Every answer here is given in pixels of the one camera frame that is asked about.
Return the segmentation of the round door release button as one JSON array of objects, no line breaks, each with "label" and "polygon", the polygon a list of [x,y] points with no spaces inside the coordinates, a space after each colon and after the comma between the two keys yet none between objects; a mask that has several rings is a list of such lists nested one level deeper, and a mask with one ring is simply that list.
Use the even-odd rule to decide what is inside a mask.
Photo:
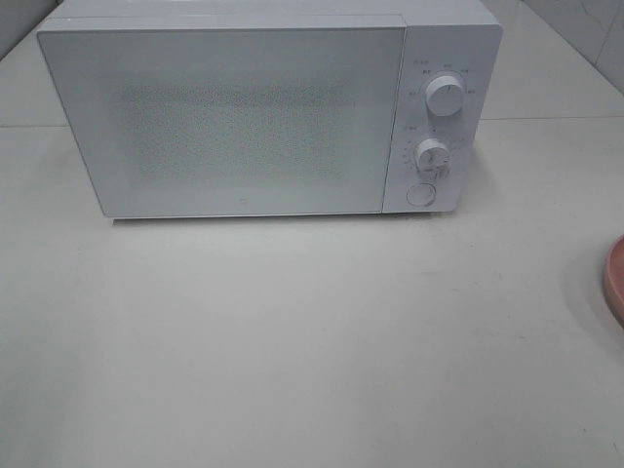
[{"label": "round door release button", "polygon": [[406,199],[413,207],[429,207],[435,202],[436,187],[424,182],[414,184],[408,189]]}]

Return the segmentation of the white microwave door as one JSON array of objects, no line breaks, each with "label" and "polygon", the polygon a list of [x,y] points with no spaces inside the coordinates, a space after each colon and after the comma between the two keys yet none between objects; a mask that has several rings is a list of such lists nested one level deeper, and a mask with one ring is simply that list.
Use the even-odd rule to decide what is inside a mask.
[{"label": "white microwave door", "polygon": [[38,40],[108,217],[381,210],[400,28]]}]

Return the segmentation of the pink round plate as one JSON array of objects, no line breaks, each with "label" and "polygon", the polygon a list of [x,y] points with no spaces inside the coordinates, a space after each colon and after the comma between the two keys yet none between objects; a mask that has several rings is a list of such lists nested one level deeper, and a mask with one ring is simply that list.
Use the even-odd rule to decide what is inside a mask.
[{"label": "pink round plate", "polygon": [[605,258],[603,289],[605,301],[618,321],[624,321],[624,238],[617,239],[609,248]]}]

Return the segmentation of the white lower timer knob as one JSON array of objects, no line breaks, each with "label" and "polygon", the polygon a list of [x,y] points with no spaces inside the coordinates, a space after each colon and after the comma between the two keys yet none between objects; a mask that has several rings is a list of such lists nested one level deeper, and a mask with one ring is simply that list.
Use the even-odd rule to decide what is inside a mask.
[{"label": "white lower timer knob", "polygon": [[441,140],[429,137],[415,147],[415,164],[421,172],[437,171],[450,159],[448,146]]}]

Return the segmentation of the white upper power knob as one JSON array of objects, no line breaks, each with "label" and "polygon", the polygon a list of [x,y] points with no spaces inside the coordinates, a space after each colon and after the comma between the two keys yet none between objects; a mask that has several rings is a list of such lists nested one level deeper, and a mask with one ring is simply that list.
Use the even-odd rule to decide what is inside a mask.
[{"label": "white upper power knob", "polygon": [[437,117],[449,117],[463,106],[465,85],[455,73],[441,73],[433,77],[425,87],[428,110]]}]

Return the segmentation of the white microwave oven body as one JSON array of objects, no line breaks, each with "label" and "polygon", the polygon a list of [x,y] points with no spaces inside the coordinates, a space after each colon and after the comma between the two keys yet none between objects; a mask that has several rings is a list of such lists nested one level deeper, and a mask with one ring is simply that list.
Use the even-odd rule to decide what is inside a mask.
[{"label": "white microwave oven body", "polygon": [[[37,40],[43,32],[339,28],[400,28],[404,32],[381,210],[198,217],[454,210],[503,33],[496,17],[479,1],[65,1],[42,22]],[[437,117],[426,106],[425,87],[433,77],[447,72],[463,79],[463,106],[454,115]],[[450,159],[437,171],[421,172],[415,164],[415,147],[429,137],[448,146]],[[435,202],[413,207],[407,202],[407,191],[422,182],[436,187]]]}]

